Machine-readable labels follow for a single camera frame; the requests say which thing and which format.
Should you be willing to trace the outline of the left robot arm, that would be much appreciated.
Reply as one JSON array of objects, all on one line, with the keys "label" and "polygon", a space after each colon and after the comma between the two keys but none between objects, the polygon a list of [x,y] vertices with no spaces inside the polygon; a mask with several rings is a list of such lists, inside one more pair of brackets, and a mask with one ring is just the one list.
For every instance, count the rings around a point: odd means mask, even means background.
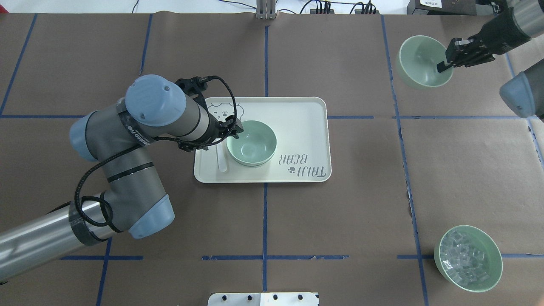
[{"label": "left robot arm", "polygon": [[169,141],[186,152],[207,150],[243,131],[236,103],[223,121],[208,111],[202,93],[210,81],[235,100],[216,75],[175,82],[143,75],[114,105],[75,122],[71,146],[95,165],[70,201],[1,234],[1,283],[114,234],[141,239],[170,225],[175,213],[147,147]]}]

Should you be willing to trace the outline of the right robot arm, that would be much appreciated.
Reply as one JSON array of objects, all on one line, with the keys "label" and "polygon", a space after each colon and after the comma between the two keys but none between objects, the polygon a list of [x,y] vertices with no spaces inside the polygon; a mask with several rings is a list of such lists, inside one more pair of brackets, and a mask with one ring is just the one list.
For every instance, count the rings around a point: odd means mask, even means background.
[{"label": "right robot arm", "polygon": [[542,0],[520,0],[485,23],[478,33],[451,39],[438,72],[471,67],[509,55],[514,76],[499,89],[505,104],[518,117],[544,118]]}]

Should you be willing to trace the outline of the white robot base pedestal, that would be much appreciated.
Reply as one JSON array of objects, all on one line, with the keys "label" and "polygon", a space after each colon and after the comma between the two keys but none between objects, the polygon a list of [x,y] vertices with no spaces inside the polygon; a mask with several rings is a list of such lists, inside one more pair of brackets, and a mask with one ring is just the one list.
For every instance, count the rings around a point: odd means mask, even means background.
[{"label": "white robot base pedestal", "polygon": [[208,306],[319,306],[314,292],[241,292],[211,294]]}]

